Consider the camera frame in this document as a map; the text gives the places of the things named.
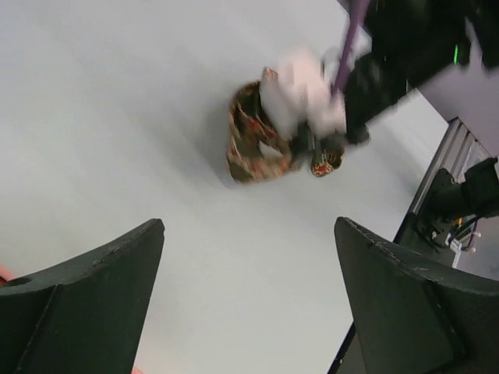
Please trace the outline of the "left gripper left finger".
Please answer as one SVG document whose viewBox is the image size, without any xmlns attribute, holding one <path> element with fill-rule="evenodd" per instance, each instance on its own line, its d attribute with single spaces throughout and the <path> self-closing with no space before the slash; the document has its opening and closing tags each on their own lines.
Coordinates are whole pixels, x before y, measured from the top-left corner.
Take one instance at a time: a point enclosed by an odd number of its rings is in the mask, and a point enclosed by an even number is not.
<svg viewBox="0 0 499 374">
<path fill-rule="evenodd" d="M 3 373 L 129 374 L 165 227 L 151 219 L 99 248 L 1 286 Z"/>
</svg>

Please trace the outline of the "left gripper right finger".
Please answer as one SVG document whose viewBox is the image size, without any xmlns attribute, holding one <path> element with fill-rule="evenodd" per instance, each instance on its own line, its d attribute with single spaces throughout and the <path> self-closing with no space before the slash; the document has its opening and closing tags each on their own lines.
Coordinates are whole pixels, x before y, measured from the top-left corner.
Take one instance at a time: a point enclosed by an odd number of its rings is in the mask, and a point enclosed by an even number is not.
<svg viewBox="0 0 499 374">
<path fill-rule="evenodd" d="M 347 217 L 334 236 L 356 337 L 343 373 L 496 373 L 498 282 L 456 270 Z"/>
</svg>

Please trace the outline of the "brown patterned long tie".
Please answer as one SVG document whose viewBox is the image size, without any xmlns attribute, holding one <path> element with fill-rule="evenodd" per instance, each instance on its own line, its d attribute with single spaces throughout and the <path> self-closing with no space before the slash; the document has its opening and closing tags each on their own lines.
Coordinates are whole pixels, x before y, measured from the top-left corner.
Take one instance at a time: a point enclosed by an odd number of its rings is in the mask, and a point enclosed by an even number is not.
<svg viewBox="0 0 499 374">
<path fill-rule="evenodd" d="M 282 138 L 260 102 L 260 81 L 254 80 L 235 92 L 228 111 L 228 173 L 239 183 L 261 182 L 298 171 L 310 159 L 311 173 L 322 178 L 339 169 L 344 158 L 323 153 L 293 160 L 290 139 Z"/>
</svg>

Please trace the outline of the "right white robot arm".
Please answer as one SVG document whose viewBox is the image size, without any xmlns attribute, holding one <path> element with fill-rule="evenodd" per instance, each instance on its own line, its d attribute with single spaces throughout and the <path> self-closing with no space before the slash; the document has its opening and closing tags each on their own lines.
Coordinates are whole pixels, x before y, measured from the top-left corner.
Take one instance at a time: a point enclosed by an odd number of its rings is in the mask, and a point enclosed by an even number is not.
<svg viewBox="0 0 499 374">
<path fill-rule="evenodd" d="M 367 140 L 366 124 L 449 65 L 469 64 L 472 24 L 483 66 L 498 67 L 496 1 L 351 1 L 338 72 L 346 129 L 321 136 L 301 124 L 290 147 L 296 157 L 339 150 Z"/>
</svg>

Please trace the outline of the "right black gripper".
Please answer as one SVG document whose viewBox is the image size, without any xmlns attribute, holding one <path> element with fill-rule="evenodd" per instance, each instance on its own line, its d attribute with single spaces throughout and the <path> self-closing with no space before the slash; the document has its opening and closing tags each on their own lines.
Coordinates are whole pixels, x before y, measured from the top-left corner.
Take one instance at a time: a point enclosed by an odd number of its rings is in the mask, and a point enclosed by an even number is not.
<svg viewBox="0 0 499 374">
<path fill-rule="evenodd" d="M 323 153 L 345 153 L 345 135 L 334 131 L 326 136 L 315 135 L 307 122 L 299 123 L 290 139 L 293 160 Z"/>
</svg>

